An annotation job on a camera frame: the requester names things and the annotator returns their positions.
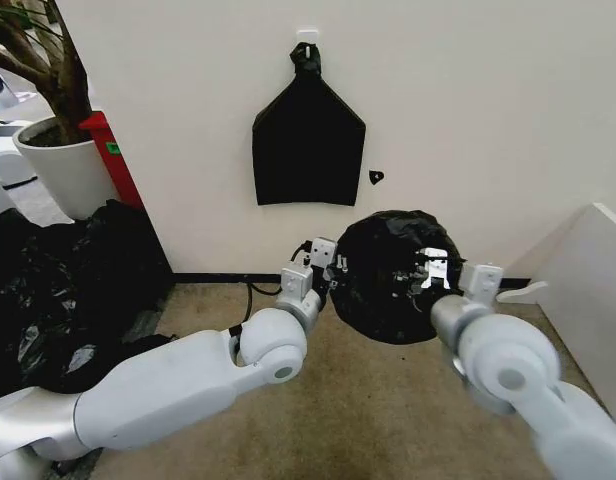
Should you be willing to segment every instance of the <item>red box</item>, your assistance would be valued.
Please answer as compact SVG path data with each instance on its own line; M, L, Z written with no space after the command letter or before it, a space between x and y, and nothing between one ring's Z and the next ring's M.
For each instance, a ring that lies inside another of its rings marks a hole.
M90 118L79 124L79 128L90 131L121 201L131 207L143 209L144 204L104 113L93 112Z

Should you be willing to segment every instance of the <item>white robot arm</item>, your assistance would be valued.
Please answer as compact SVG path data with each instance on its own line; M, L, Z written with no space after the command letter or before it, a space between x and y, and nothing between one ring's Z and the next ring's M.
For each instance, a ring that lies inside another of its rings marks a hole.
M616 480L616 425L583 390L559 380L557 352L529 323L490 308L502 270L464 269L465 296L438 300L431 319L448 358L482 407L518 413L555 478Z
M420 288L448 288L446 252L425 249ZM228 408L242 393L296 376L325 294L336 243L317 238L304 263L282 270L275 308L221 332L202 331L124 361L82 394L29 388L0 399L0 480L40 478L51 460L106 447L137 448ZM446 295L431 321L472 397L518 412L558 479L616 479L616 425L578 388L559 381L559 359L536 328L494 314L502 271L464 269L461 297Z

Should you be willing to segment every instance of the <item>power cord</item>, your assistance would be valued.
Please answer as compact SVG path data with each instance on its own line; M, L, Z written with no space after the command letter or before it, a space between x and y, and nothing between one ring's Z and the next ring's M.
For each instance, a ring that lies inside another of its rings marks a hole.
M310 252L311 248L312 248L312 242L310 240L306 240L304 243L299 245L299 247L297 247L297 249L292 254L292 257L290 257L290 261L294 261L295 258L297 258L297 255L299 255L299 252L301 252L302 250L304 252ZM268 290L264 290L263 288L260 288L257 285L255 285L254 283L249 283L249 282L246 282L246 287L248 288L248 306L246 307L246 314L244 315L244 319L241 321L241 323L244 323L246 320L248 320L250 318L250 314L252 313L252 291L253 290L267 297L275 297L281 293L281 285L274 292L269 292Z
M255 292L260 293L262 295L265 295L267 297L275 297L275 296L277 296L277 295L279 295L281 293L281 285L279 285L279 288L277 290L275 290L274 292L268 292L267 290L263 290L262 288L258 287L254 283L249 283L248 285L250 285L250 287Z

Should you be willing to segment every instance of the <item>black fabric hanging on wall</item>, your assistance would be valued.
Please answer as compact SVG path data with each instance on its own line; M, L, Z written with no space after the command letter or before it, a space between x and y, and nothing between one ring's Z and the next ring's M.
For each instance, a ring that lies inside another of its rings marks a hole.
M295 79L253 125L257 203L354 205L366 124L321 78L314 44L290 54Z

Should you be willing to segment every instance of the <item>green label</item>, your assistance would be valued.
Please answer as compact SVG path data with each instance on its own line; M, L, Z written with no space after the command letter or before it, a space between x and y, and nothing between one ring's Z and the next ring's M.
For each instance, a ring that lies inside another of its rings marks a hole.
M121 150L119 150L117 142L106 142L106 148L111 155L121 155Z

